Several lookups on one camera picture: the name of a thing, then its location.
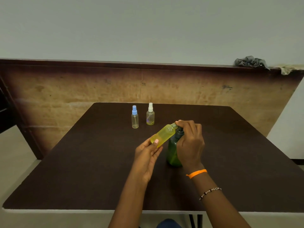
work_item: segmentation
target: tiled floor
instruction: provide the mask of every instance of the tiled floor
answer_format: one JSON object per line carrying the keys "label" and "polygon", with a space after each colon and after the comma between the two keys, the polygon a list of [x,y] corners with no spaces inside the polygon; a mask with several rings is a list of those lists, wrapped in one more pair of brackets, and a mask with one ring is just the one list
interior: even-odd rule
{"label": "tiled floor", "polygon": [[[39,163],[16,126],[0,134],[0,204],[25,179]],[[111,214],[98,213],[8,213],[0,210],[1,228],[51,228],[51,227],[107,227]],[[155,228],[165,218],[175,219],[183,228],[191,228],[188,215],[143,214],[140,226]],[[300,228],[304,227],[303,215],[244,215],[254,227]],[[203,228],[211,224],[204,215]]]}

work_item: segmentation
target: clear plastic bottle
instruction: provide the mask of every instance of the clear plastic bottle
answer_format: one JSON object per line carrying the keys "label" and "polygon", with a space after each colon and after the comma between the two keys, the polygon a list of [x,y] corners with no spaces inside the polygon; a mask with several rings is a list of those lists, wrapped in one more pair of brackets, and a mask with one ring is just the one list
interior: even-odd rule
{"label": "clear plastic bottle", "polygon": [[149,103],[149,108],[147,111],[147,118],[146,118],[146,122],[147,125],[151,126],[154,124],[154,118],[155,118],[155,113],[153,111],[153,103]]}
{"label": "clear plastic bottle", "polygon": [[184,130],[180,126],[176,129],[174,136],[169,139],[168,151],[167,151],[167,162],[175,167],[181,167],[182,164],[177,157],[176,145],[180,138],[184,135]]}
{"label": "clear plastic bottle", "polygon": [[172,137],[175,134],[176,129],[177,129],[177,125],[175,123],[172,123],[171,125],[168,124],[160,131],[158,131],[157,134],[153,135],[150,140],[153,143],[156,139],[158,139],[159,142],[157,147],[160,147],[165,141],[167,141],[170,137]]}
{"label": "clear plastic bottle", "polygon": [[138,114],[137,114],[137,109],[136,105],[132,106],[132,127],[134,129],[138,128]]}

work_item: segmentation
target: silver chain bracelet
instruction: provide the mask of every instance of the silver chain bracelet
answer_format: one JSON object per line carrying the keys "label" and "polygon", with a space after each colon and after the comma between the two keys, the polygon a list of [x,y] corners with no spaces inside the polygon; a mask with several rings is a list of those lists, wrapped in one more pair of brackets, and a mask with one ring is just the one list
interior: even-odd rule
{"label": "silver chain bracelet", "polygon": [[209,192],[211,192],[211,191],[213,191],[213,190],[222,190],[222,188],[215,187],[215,188],[213,188],[213,189],[210,189],[210,190],[206,191],[206,192],[200,197],[200,200],[202,200],[203,197],[204,197],[206,194],[208,194]]}

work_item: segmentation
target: plywood board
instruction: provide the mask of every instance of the plywood board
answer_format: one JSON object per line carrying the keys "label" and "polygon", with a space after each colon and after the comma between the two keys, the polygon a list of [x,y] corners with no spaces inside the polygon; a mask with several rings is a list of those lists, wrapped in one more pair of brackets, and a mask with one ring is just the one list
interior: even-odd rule
{"label": "plywood board", "polygon": [[95,102],[226,105],[267,136],[301,78],[258,70],[24,65],[7,66],[2,73],[17,110],[44,154]]}

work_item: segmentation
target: blue spray nozzle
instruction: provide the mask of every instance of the blue spray nozzle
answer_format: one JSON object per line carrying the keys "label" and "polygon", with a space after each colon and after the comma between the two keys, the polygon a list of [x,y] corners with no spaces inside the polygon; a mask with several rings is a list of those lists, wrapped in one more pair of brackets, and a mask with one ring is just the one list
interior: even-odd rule
{"label": "blue spray nozzle", "polygon": [[136,115],[136,114],[137,114],[136,105],[132,106],[132,114],[133,114],[133,115]]}

